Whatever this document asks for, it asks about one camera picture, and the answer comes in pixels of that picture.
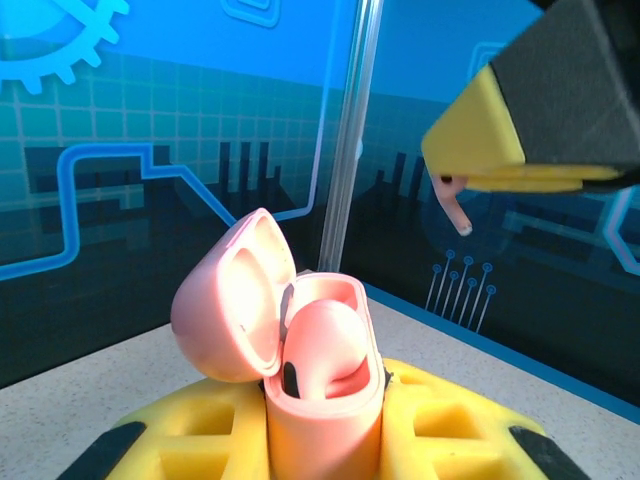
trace earbud case lid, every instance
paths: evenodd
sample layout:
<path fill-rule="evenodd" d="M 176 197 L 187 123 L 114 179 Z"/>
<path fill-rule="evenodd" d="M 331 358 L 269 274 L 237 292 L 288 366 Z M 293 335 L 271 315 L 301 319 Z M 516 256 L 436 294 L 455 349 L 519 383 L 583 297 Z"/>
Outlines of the earbud case lid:
<path fill-rule="evenodd" d="M 171 326 L 183 354 L 223 382 L 275 375 L 282 296 L 295 277 L 291 250 L 271 214 L 260 208 L 239 220 L 174 297 Z"/>

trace glass panel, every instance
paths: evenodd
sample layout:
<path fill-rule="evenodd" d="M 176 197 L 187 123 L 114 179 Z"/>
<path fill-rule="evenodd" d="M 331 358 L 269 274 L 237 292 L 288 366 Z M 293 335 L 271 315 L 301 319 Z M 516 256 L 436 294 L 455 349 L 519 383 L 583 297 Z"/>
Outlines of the glass panel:
<path fill-rule="evenodd" d="M 165 324 L 258 206 L 315 267 L 357 11 L 44 3 L 0 20 L 0 387 Z"/>
<path fill-rule="evenodd" d="M 463 238 L 421 157 L 427 129 L 538 15 L 525 1 L 387 0 L 342 271 L 419 306 L 437 328 L 640 405 L 640 193 L 467 191 L 459 201 L 474 230 Z"/>
<path fill-rule="evenodd" d="M 349 223 L 384 0 L 363 0 L 351 50 L 318 269 L 338 272 Z"/>

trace vertical rod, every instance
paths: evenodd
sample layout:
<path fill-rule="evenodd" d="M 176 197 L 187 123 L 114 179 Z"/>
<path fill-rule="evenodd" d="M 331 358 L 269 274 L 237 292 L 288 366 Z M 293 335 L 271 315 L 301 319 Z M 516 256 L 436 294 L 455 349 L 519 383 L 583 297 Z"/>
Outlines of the vertical rod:
<path fill-rule="evenodd" d="M 349 75 L 342 103 L 329 199 L 322 231 L 318 270 L 338 272 L 349 223 L 358 172 L 358 143 L 362 139 L 376 56 L 384 0 L 362 0 L 351 45 Z"/>

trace speckled surface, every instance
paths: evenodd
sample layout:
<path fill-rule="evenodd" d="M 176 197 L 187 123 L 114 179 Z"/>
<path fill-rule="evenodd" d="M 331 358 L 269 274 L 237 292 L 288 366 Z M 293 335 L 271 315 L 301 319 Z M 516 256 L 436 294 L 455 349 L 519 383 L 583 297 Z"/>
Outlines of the speckled surface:
<path fill-rule="evenodd" d="M 640 479 L 640 426 L 370 302 L 383 356 L 536 419 L 594 480 Z M 0 390 L 0 478 L 54 479 L 104 430 L 199 380 L 169 327 Z"/>

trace earbud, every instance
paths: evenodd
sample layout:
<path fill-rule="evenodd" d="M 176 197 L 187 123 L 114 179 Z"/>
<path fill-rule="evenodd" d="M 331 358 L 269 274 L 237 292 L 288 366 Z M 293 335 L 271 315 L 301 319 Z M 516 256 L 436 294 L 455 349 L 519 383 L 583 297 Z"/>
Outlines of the earbud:
<path fill-rule="evenodd" d="M 462 192 L 467 186 L 466 177 L 451 177 L 451 176 L 439 176 L 432 175 L 431 183 L 433 184 L 433 191 L 436 194 L 436 198 L 440 203 L 440 206 L 447 214 L 449 220 L 456 228 L 458 233 L 463 237 L 466 237 L 471 233 L 473 227 L 471 221 L 467 217 L 464 210 L 458 203 L 456 195 Z"/>
<path fill-rule="evenodd" d="M 282 353 L 283 388 L 290 396 L 320 400 L 327 386 L 354 373 L 367 355 L 362 319 L 337 300 L 316 300 L 291 319 Z"/>

